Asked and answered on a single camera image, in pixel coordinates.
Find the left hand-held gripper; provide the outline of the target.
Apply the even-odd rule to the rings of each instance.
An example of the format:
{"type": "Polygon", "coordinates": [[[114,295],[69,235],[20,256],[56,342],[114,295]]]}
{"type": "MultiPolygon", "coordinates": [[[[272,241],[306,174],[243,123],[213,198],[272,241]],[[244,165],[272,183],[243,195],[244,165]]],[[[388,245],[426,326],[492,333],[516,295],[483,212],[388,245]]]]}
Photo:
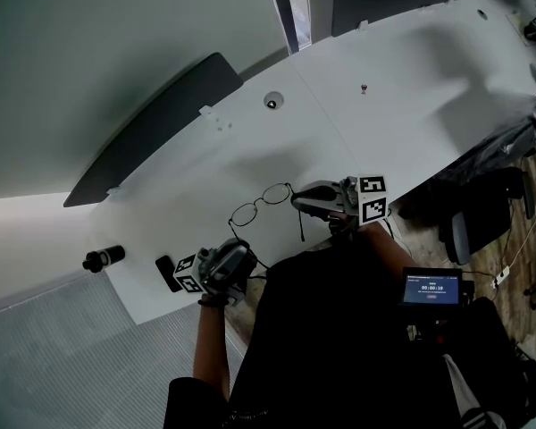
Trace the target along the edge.
{"type": "Polygon", "coordinates": [[[236,306],[247,292],[247,281],[257,258],[244,240],[228,239],[218,248],[201,248],[181,259],[173,274],[187,293],[206,293],[236,306]]]}

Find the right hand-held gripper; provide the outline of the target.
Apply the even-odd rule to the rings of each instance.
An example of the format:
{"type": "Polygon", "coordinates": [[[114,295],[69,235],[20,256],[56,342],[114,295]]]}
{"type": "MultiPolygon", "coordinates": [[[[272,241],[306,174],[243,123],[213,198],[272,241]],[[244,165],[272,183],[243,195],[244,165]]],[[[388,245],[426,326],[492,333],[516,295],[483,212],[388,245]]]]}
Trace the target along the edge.
{"type": "Polygon", "coordinates": [[[357,216],[358,225],[362,227],[387,216],[387,183],[377,174],[348,176],[340,181],[315,181],[294,193],[291,204],[299,212],[325,222],[330,212],[357,216]]]}

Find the person's right hand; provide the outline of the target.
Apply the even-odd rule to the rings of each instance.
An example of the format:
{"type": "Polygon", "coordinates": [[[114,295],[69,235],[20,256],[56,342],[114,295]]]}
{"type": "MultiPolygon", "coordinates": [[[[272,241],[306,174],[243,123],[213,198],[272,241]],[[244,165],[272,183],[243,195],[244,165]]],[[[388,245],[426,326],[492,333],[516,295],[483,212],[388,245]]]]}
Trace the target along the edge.
{"type": "Polygon", "coordinates": [[[357,216],[340,212],[329,213],[328,225],[334,240],[350,239],[359,227],[357,216]]]}

